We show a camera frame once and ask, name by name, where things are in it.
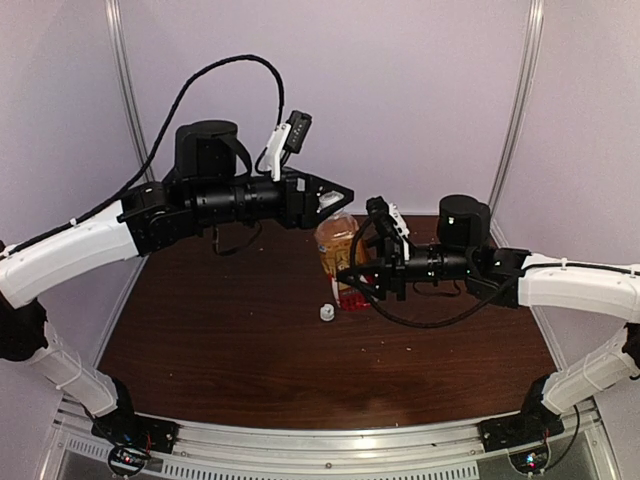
white panel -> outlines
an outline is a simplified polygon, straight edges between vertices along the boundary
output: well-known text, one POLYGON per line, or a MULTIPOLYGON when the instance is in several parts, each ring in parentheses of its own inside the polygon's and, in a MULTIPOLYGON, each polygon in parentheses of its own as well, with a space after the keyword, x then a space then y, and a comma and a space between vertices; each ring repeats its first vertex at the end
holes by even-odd
MULTIPOLYGON (((538 70, 497 220, 511 245, 580 261, 640 260, 640 4, 546 2, 538 70)), ((546 309, 569 363, 622 322, 546 309)), ((637 478, 639 385, 597 396, 623 478, 637 478)))
MULTIPOLYGON (((102 0, 0 2, 0 238, 18 243, 78 216, 130 176, 136 160, 102 0)), ((134 264, 73 279, 40 297, 88 359, 134 264)), ((59 395, 0 361, 2 478, 31 479, 59 395)))
MULTIPOLYGON (((285 115, 313 127, 291 165, 355 189, 352 208, 386 195, 403 213, 439 199, 488 199, 515 93, 529 2, 236 0, 122 3, 142 124, 150 143, 184 81, 225 56, 255 53, 285 80, 285 115)), ((226 66, 187 95, 175 128, 208 118, 240 125, 255 157, 275 124, 276 88, 259 65, 226 66)))

wooden table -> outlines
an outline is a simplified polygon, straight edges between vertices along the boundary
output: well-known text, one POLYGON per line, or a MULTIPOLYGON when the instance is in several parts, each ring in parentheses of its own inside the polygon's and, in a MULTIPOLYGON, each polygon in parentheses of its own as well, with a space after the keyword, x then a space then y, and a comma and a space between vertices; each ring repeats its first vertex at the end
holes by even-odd
MULTIPOLYGON (((434 237, 435 218, 407 222, 414 242, 434 237)), ((251 234, 239 225, 220 233, 227 246, 251 234)), ((531 381, 554 369, 527 309, 491 306, 452 327, 414 330, 372 310, 324 323, 319 309, 331 300, 312 232, 265 222, 252 247, 227 258, 209 238, 184 240, 147 262, 101 369, 128 385, 141 412, 323 429, 517 410, 531 381)), ((475 302, 410 294, 385 306, 436 321, 475 302)))

wood grain surface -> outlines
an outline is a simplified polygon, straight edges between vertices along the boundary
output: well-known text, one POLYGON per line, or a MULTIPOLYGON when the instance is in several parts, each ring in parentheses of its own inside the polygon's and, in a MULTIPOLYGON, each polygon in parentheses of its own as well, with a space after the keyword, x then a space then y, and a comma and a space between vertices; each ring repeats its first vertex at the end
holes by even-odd
MULTIPOLYGON (((433 217, 407 220, 414 242, 432 241, 433 217)), ((251 232, 220 234, 231 246, 251 232)), ((265 222, 252 247, 227 258, 214 256, 210 238, 184 240, 147 262, 100 368, 127 384, 140 412, 322 429, 516 410, 531 381, 554 369, 527 309, 491 306, 452 327, 414 330, 372 310, 324 323, 319 309, 331 300, 312 232, 265 222)), ((385 305, 436 321, 475 302, 410 294, 385 305)))

black cylinder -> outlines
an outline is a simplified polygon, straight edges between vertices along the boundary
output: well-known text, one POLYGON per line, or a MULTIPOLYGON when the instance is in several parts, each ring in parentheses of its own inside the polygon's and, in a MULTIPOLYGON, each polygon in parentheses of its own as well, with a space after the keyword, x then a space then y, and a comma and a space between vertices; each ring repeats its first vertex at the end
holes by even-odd
POLYGON ((443 245, 417 246, 405 265, 405 279, 409 282, 464 280, 467 268, 462 252, 443 245))
POLYGON ((284 208, 281 187, 269 177, 253 177, 241 185, 198 185, 191 204, 201 226, 277 218, 284 208))

plastic bottle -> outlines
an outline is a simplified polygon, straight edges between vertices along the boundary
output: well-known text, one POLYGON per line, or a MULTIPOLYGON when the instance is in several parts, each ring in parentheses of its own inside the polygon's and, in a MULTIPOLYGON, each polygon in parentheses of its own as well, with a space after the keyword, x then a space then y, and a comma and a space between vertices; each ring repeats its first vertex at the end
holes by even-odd
MULTIPOLYGON (((326 208, 341 199, 342 194, 338 192, 325 193, 320 197, 320 208, 326 208)), ((358 221, 340 210, 318 225, 314 234, 320 250, 322 267, 329 276, 336 304, 341 309, 349 311, 369 307, 369 303, 359 291, 336 280, 337 272, 349 267, 349 250, 357 231, 358 221)), ((365 263, 367 260, 367 251, 360 241, 356 249, 356 264, 365 263)))

